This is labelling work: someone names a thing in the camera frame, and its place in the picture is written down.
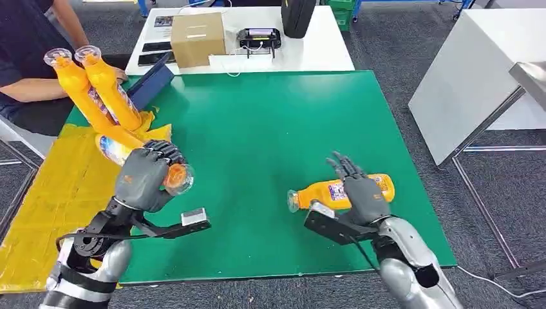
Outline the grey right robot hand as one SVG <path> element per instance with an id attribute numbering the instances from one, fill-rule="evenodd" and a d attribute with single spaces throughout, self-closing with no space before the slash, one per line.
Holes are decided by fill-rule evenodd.
<path id="1" fill-rule="evenodd" d="M 343 189 L 351 203 L 346 213 L 349 222 L 365 226 L 391 215 L 390 204 L 385 200 L 380 187 L 352 160 L 337 151 L 335 159 L 326 161 L 334 168 L 343 182 Z"/>

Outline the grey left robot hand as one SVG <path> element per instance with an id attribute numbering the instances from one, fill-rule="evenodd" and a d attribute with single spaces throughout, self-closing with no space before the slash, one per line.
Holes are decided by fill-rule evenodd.
<path id="1" fill-rule="evenodd" d="M 116 182 L 116 201 L 136 210 L 160 211 L 180 193 L 164 184 L 169 168 L 186 163 L 182 152 L 172 142 L 150 140 L 130 152 Z"/>

